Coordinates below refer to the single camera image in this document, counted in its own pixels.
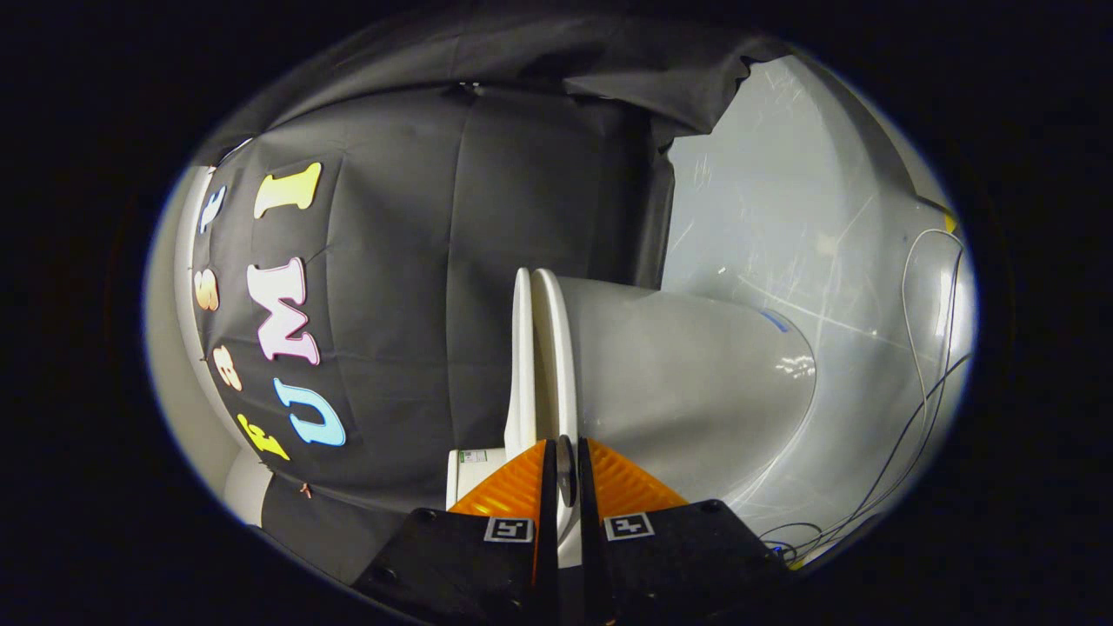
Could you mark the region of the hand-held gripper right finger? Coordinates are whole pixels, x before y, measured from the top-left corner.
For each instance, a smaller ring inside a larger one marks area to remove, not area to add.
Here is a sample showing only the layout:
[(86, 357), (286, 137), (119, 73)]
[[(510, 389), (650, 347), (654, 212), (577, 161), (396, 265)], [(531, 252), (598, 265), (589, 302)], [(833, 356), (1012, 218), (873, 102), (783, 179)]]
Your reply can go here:
[(688, 502), (588, 437), (579, 482), (589, 625), (747, 625), (792, 578), (728, 503)]

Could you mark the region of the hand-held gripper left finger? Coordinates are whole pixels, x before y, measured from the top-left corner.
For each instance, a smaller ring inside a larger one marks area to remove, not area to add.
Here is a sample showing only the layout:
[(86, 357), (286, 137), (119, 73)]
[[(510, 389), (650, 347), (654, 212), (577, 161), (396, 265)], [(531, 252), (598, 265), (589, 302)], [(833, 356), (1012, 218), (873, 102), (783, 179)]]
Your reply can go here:
[(556, 444), (543, 440), (477, 495), (518, 492), (512, 511), (417, 508), (354, 591), (422, 625), (556, 625)]

